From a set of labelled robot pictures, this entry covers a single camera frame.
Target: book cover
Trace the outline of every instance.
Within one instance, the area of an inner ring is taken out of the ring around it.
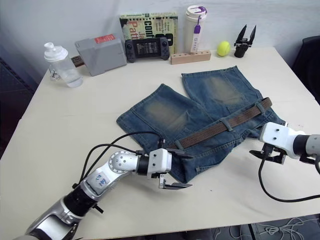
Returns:
[[[175,12],[124,14],[120,23],[124,40],[166,37],[170,53],[176,53],[178,15]]]

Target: brown belt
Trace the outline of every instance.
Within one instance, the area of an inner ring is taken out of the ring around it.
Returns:
[[[272,106],[272,102],[270,98],[266,97],[261,101],[261,105],[266,110]],[[235,127],[249,121],[250,119],[261,113],[262,112],[260,111],[260,109],[255,105],[239,114],[238,116],[229,119],[227,122],[229,123],[230,127]],[[183,138],[182,140],[179,140],[179,143],[184,149],[186,149],[227,130],[227,126],[223,122],[219,122],[211,127],[208,127],[205,130],[196,132],[190,136]],[[177,149],[177,146],[173,143],[169,146],[169,148]]]

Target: red label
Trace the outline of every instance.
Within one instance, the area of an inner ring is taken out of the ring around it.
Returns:
[[[100,36],[96,37],[94,40],[97,44],[101,44],[107,41],[115,40],[116,37],[113,34],[105,35],[105,36]]]

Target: blue denim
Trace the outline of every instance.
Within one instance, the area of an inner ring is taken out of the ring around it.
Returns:
[[[166,140],[165,147],[175,144],[190,159],[172,157],[170,174],[182,183],[219,164],[246,137],[257,138],[267,122],[283,124],[271,109],[260,104],[261,93],[253,88],[236,66],[227,69],[182,73],[183,86],[190,98],[170,87],[160,87],[127,112],[117,123],[126,132],[155,131]],[[262,113],[236,127],[228,126],[231,119],[256,105]],[[183,149],[180,140],[219,122],[228,131]],[[150,134],[134,135],[134,139],[149,153],[157,147],[158,138]]]

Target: yellow tennis ball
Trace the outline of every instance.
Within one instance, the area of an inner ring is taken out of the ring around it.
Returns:
[[[230,43],[227,41],[220,42],[216,52],[221,57],[228,55],[228,53],[230,52]]]

